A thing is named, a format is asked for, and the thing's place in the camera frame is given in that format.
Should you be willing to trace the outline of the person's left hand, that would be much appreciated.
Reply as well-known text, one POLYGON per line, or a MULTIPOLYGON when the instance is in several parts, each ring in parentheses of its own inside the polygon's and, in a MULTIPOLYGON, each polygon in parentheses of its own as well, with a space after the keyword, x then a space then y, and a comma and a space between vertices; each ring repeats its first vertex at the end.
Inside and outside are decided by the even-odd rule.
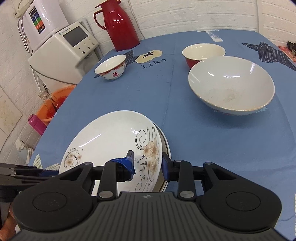
POLYGON ((13 211, 10 208, 8 212, 8 217, 4 222, 0 231, 0 239, 1 241, 7 241, 13 238, 15 235, 16 235, 16 220, 15 220, 13 211))

